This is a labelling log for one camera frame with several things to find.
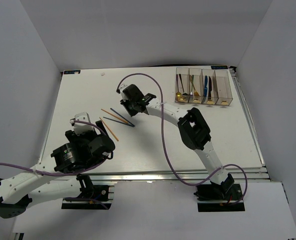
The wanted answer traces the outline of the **orange chopstick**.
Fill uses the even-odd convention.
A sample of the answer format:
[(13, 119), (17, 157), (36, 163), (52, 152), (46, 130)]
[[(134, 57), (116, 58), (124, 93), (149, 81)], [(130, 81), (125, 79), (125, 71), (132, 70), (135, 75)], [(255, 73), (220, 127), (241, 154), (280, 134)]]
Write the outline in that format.
[(116, 118), (116, 119), (122, 121), (123, 123), (129, 124), (129, 122), (126, 121), (126, 120), (124, 120), (123, 118), (120, 118), (120, 117), (118, 117), (118, 116), (116, 116), (116, 115), (114, 115), (114, 114), (112, 114), (112, 113), (110, 113), (110, 112), (108, 112), (108, 111), (106, 111), (106, 110), (104, 110), (104, 109), (102, 109), (102, 108), (101, 108), (101, 110), (104, 111), (105, 113), (107, 113), (107, 114), (113, 116), (114, 118)]
[(115, 140), (118, 142), (119, 138), (115, 135), (115, 133), (111, 130), (111, 128), (106, 124), (106, 122), (99, 117), (99, 119), (102, 121), (103, 125), (105, 126), (105, 128), (111, 133), (111, 135), (115, 138)]

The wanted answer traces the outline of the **blue chopstick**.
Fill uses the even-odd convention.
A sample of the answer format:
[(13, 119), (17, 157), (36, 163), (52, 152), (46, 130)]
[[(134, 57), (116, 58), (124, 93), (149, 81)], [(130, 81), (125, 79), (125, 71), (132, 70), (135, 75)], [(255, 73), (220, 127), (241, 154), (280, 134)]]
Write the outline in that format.
[(135, 127), (135, 125), (129, 121), (128, 119), (126, 119), (124, 116), (122, 116), (120, 113), (118, 113), (116, 110), (114, 110), (113, 108), (110, 108), (110, 110), (113, 112), (114, 116), (120, 120), (125, 121), (126, 124)]
[(122, 122), (122, 121), (119, 121), (119, 120), (114, 120), (114, 119), (111, 119), (111, 118), (108, 118), (108, 117), (103, 117), (103, 118), (106, 119), (106, 120), (115, 122), (115, 123), (119, 123), (119, 124), (122, 124), (122, 125), (129, 126), (129, 127), (135, 127), (134, 125), (132, 125), (130, 123), (125, 123), (125, 122)]

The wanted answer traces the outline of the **iridescent gold spoon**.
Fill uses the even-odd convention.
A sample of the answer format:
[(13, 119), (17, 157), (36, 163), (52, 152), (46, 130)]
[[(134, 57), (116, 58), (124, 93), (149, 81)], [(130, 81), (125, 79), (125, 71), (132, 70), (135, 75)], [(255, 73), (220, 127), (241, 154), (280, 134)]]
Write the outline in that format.
[(178, 75), (176, 75), (176, 101), (177, 102), (181, 102), (182, 101), (182, 94), (179, 91)]

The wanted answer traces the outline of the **black spoon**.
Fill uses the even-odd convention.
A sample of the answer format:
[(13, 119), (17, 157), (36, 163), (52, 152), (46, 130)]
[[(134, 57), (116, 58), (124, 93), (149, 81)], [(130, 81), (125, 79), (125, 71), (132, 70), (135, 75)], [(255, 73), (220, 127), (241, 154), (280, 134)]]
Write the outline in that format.
[(182, 86), (182, 90), (183, 90), (183, 94), (184, 96), (188, 96), (188, 94), (186, 93), (185, 89), (184, 89), (184, 85), (183, 85), (183, 81), (182, 81), (182, 75), (179, 74), (179, 79), (180, 79), (180, 82), (181, 82), (181, 86)]

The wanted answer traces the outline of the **iridescent teal fork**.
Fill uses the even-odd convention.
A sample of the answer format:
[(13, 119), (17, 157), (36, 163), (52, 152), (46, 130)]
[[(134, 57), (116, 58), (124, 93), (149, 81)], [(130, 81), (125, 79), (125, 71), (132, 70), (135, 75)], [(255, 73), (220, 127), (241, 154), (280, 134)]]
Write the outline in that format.
[(191, 83), (191, 95), (194, 96), (194, 75), (190, 75), (190, 83)]

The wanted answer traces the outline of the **gold fork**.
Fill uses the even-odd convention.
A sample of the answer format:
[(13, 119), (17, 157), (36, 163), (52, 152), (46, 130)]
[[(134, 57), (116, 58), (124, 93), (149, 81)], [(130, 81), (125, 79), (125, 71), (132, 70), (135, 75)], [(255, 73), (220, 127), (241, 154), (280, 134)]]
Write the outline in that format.
[(194, 90), (194, 96), (195, 96), (195, 97), (198, 97), (198, 96), (199, 96), (199, 94), (198, 94), (196, 88), (195, 88), (195, 90)]

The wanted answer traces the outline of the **blue knife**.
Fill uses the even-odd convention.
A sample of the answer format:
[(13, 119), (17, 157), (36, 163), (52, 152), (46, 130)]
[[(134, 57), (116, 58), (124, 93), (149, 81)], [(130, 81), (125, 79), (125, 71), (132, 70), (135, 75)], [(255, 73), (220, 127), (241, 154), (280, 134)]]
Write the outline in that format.
[(208, 76), (206, 75), (205, 78), (204, 78), (204, 97), (206, 98), (207, 97), (207, 94), (208, 94)]

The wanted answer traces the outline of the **black knife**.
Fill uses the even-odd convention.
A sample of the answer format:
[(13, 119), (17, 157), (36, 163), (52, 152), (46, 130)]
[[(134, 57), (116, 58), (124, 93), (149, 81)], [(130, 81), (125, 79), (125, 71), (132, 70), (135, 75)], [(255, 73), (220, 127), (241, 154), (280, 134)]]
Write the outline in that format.
[(208, 77), (208, 101), (212, 100), (212, 79), (211, 77)]

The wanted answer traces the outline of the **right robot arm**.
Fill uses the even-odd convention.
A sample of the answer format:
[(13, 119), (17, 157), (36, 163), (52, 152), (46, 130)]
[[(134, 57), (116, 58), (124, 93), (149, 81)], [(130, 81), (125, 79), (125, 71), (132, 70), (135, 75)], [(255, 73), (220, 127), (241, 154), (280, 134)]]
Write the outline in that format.
[(145, 113), (159, 117), (162, 137), (164, 137), (165, 121), (176, 126), (183, 144), (197, 154), (210, 175), (213, 195), (223, 200), (231, 194), (234, 179), (219, 160), (211, 142), (211, 130), (197, 108), (186, 110), (175, 107), (151, 93), (144, 95), (134, 84), (121, 85), (117, 93), (121, 95), (120, 103), (130, 116)]

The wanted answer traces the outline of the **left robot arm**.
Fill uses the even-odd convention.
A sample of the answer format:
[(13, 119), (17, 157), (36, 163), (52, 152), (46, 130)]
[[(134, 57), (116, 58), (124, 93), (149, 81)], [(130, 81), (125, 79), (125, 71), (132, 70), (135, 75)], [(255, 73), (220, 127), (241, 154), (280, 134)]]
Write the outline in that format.
[(0, 217), (9, 219), (39, 203), (64, 199), (78, 209), (108, 210), (107, 185), (94, 185), (87, 171), (113, 158), (115, 144), (101, 120), (72, 119), (68, 143), (48, 159), (8, 179), (0, 178)]

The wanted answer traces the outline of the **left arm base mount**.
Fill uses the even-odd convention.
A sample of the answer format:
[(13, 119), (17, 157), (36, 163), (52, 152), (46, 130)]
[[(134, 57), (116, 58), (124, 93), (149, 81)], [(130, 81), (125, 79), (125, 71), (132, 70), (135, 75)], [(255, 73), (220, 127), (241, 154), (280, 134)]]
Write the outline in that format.
[(76, 177), (80, 193), (78, 196), (63, 198), (63, 210), (109, 210), (114, 198), (114, 187), (106, 184), (93, 184), (90, 176), (79, 174)]

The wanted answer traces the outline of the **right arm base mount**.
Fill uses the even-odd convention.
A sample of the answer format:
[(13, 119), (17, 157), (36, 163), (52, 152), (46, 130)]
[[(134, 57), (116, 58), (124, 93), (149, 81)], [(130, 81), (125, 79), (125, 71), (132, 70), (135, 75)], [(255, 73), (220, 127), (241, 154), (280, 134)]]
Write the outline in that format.
[(216, 190), (211, 184), (203, 184), (196, 187), (194, 196), (197, 198), (198, 212), (200, 213), (224, 213), (244, 212), (245, 205), (241, 186), (238, 183), (228, 190), (226, 194)]

